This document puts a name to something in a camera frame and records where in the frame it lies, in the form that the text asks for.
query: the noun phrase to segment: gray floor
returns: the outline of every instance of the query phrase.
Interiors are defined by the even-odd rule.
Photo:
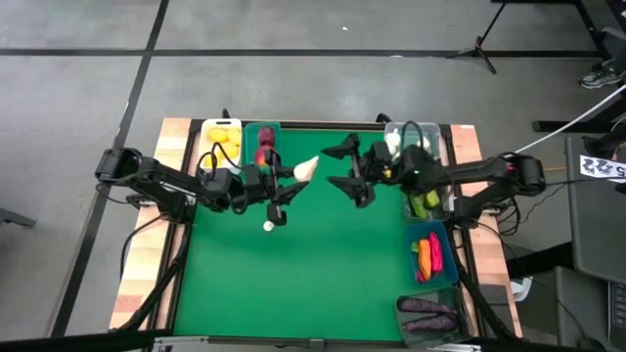
[[[143,48],[157,7],[157,0],[4,0],[0,47]],[[460,49],[496,10],[484,0],[172,0],[157,47]],[[593,49],[573,7],[546,5],[509,5],[485,46]],[[383,111],[396,120],[476,125],[490,156],[539,138],[532,120],[570,120],[608,95],[576,84],[594,62],[493,60],[498,75],[491,75],[477,60],[154,58],[127,146],[152,154],[164,117],[209,118],[222,108],[238,118],[362,121]],[[94,196],[94,168],[138,64],[0,57],[0,206],[39,219],[33,230],[0,227],[0,339],[44,333]],[[558,167],[562,151],[558,136],[529,152]],[[537,200],[523,199],[522,212]],[[135,219],[132,208],[108,205],[69,333],[107,328],[119,252]],[[561,192],[510,242],[538,250],[568,238]]]

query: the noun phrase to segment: label sticker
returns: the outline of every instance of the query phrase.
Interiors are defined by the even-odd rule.
[[[606,181],[626,182],[624,179],[626,177],[626,164],[597,157],[580,155],[580,173],[595,178],[622,177],[621,179],[607,179]]]

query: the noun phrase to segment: tripod stand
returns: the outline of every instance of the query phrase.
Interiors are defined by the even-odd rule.
[[[459,58],[459,57],[473,57],[473,58],[480,57],[483,61],[485,61],[485,63],[487,64],[487,68],[489,68],[491,73],[496,74],[497,73],[496,68],[493,67],[493,65],[489,61],[489,58],[487,57],[485,52],[482,51],[482,43],[485,41],[487,34],[489,34],[489,31],[491,31],[493,24],[500,17],[500,14],[502,13],[502,10],[505,9],[506,5],[507,5],[506,2],[502,3],[502,5],[500,6],[500,9],[498,9],[498,12],[496,13],[496,16],[493,18],[493,20],[491,20],[491,23],[489,23],[487,30],[485,30],[482,36],[479,36],[476,38],[476,42],[474,43],[473,47],[459,50],[455,54],[447,56],[446,59]]]

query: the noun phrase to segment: purple eggplant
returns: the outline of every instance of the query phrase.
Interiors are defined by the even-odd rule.
[[[458,326],[459,323],[456,316],[443,314],[419,318],[414,321],[404,323],[402,325],[402,330],[411,333],[420,331],[452,331]]]
[[[436,303],[427,299],[400,297],[395,303],[400,312],[423,312],[423,313],[449,313],[457,314],[457,311],[445,304]]]

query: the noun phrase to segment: green vegetable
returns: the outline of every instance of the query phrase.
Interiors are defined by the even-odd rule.
[[[424,195],[409,196],[409,202],[415,211],[415,215],[420,219],[428,219],[428,210],[424,207]]]
[[[439,203],[440,200],[437,191],[430,191],[426,194],[424,201],[424,207],[426,209],[434,209],[435,207],[439,206]]]

